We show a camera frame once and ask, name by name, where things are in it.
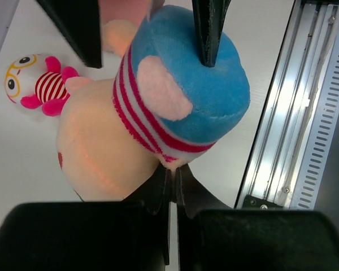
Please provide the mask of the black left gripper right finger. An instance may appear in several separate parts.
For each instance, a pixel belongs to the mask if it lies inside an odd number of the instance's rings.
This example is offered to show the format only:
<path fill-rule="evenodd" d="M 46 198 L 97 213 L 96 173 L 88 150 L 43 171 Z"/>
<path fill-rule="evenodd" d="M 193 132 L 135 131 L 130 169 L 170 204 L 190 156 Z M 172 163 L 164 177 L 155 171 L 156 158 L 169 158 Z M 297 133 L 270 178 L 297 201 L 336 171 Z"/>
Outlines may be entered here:
<path fill-rule="evenodd" d="M 180 270 L 339 270 L 339 233 L 315 211 L 231 209 L 176 171 Z"/>

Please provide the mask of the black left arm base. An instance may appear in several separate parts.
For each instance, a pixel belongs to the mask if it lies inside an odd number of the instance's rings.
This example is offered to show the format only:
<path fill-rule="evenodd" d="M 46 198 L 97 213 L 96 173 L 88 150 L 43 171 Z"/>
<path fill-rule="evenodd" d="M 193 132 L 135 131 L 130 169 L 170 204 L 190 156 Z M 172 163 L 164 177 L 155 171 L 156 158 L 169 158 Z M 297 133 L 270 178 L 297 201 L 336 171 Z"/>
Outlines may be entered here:
<path fill-rule="evenodd" d="M 265 199 L 256 198 L 252 195 L 247 195 L 244 198 L 242 208 L 244 209 L 260 209 L 260 210 L 276 210 L 283 209 L 283 206 L 269 202 Z"/>

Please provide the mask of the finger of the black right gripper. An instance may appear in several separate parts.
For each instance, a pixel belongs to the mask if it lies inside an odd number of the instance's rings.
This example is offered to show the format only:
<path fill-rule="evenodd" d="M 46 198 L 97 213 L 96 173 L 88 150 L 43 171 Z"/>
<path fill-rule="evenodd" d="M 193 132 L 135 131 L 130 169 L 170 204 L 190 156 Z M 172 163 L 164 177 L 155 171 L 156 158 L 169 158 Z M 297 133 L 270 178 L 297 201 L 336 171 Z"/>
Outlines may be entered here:
<path fill-rule="evenodd" d="M 37 3 L 83 64 L 89 68 L 102 68 L 98 1 L 39 0 Z"/>
<path fill-rule="evenodd" d="M 192 0 L 198 55 L 205 67 L 216 64 L 230 3 L 231 0 Z"/>

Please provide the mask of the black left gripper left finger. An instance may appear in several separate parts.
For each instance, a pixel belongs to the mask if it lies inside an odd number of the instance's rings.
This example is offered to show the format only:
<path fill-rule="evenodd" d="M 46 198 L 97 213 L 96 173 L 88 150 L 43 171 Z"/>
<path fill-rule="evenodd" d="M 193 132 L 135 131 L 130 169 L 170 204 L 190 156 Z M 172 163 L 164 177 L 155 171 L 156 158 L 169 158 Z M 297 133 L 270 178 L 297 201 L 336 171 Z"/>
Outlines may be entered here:
<path fill-rule="evenodd" d="M 118 202 L 23 203 L 0 226 L 0 270 L 165 270 L 171 173 Z"/>

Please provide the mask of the doll plush striped shirt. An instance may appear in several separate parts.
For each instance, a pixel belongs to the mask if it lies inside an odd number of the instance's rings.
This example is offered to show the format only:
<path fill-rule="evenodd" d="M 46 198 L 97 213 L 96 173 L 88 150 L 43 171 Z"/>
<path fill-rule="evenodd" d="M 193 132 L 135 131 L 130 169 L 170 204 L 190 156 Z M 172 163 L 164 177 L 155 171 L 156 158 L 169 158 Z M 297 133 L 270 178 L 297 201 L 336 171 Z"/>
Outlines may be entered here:
<path fill-rule="evenodd" d="M 250 86 L 223 34 L 213 67 L 198 57 L 193 12 L 151 1 L 139 26 L 106 26 L 121 57 L 116 76 L 73 77 L 59 119 L 61 170 L 84 201 L 123 200 L 159 165 L 175 171 L 208 151 L 243 118 Z"/>

